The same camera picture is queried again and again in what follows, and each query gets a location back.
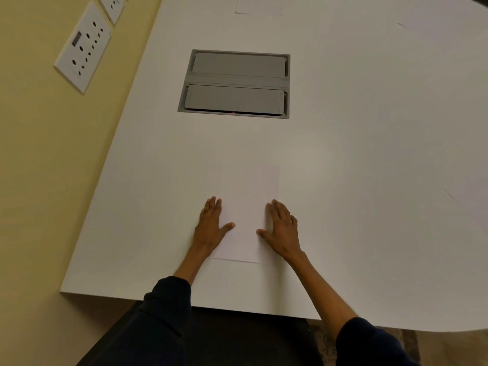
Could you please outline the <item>person's left hand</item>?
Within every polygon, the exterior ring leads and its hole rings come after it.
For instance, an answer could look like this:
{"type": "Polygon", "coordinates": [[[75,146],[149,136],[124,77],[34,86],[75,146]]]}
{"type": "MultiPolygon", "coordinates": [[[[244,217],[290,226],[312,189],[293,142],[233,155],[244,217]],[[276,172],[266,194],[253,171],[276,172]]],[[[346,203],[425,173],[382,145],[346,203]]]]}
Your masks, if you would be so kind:
{"type": "Polygon", "coordinates": [[[197,224],[192,240],[191,249],[196,251],[204,258],[208,258],[216,247],[221,243],[225,235],[219,234],[220,215],[222,212],[222,200],[216,198],[216,218],[208,216],[208,200],[205,202],[205,218],[199,225],[197,224]]]}

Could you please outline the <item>person's right hand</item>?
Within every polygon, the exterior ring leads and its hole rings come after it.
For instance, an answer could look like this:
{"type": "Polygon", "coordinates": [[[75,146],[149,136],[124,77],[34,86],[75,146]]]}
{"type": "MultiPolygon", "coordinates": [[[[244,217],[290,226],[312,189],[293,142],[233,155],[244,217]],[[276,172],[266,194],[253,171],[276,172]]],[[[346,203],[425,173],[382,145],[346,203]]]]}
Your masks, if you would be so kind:
{"type": "Polygon", "coordinates": [[[283,203],[281,204],[283,208],[282,224],[273,224],[272,202],[266,204],[267,213],[271,218],[273,233],[273,243],[268,243],[268,245],[289,265],[295,266],[305,256],[305,253],[300,246],[298,231],[294,231],[292,228],[291,214],[287,207],[283,203]]]}

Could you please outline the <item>white paper sheet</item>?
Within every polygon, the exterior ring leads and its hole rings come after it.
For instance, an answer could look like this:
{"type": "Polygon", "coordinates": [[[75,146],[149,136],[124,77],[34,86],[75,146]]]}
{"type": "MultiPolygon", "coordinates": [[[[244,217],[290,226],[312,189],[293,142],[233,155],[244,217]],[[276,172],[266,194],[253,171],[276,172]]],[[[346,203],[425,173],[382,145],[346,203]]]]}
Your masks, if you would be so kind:
{"type": "Polygon", "coordinates": [[[272,264],[275,254],[256,231],[272,228],[266,205],[279,196],[278,165],[225,165],[211,179],[212,193],[222,200],[220,226],[233,222],[211,257],[221,260],[272,264]]]}

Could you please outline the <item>person's left forearm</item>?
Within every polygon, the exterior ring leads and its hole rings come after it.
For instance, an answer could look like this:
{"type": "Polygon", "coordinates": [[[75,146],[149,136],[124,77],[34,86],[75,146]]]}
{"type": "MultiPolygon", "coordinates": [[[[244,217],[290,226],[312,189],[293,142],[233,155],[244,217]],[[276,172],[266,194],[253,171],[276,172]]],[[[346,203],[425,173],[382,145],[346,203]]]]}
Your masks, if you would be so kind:
{"type": "Polygon", "coordinates": [[[184,334],[191,316],[191,285],[208,256],[206,248],[191,247],[176,272],[144,296],[137,315],[144,333],[163,338],[184,334]]]}

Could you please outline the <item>person's right forearm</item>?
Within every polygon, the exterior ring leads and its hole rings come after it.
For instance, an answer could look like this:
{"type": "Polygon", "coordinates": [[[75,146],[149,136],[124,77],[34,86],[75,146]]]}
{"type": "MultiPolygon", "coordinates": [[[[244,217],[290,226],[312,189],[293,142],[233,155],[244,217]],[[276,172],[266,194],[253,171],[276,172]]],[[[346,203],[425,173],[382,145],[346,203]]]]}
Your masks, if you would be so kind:
{"type": "Polygon", "coordinates": [[[334,339],[336,366],[420,366],[391,334],[359,317],[302,251],[286,256],[334,339]]]}

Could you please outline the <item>person's dark trousers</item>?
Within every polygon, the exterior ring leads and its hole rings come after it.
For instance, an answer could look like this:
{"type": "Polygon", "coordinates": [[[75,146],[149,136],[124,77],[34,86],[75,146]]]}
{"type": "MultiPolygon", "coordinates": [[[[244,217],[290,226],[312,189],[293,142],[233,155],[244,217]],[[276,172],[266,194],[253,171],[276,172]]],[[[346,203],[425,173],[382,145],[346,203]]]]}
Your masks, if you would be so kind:
{"type": "Polygon", "coordinates": [[[76,366],[324,366],[305,319],[138,301],[76,366]]]}

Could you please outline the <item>large white wall socket plate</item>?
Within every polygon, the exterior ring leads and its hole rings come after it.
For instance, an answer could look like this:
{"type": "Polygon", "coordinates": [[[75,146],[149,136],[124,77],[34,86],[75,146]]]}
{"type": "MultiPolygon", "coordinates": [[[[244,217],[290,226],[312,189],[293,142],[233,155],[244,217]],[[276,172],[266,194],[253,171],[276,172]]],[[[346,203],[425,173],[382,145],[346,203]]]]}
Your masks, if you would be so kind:
{"type": "Polygon", "coordinates": [[[61,50],[55,69],[84,94],[111,39],[112,28],[100,8],[89,1],[61,50]]]}

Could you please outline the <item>small white wall socket plate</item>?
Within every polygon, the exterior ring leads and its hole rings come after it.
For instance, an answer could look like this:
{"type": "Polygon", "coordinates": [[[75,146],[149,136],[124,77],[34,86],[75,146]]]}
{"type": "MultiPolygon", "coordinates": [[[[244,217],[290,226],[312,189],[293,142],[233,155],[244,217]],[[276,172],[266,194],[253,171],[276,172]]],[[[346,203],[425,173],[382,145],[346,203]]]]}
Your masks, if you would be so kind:
{"type": "Polygon", "coordinates": [[[125,7],[126,0],[98,0],[110,22],[115,26],[125,7]]]}

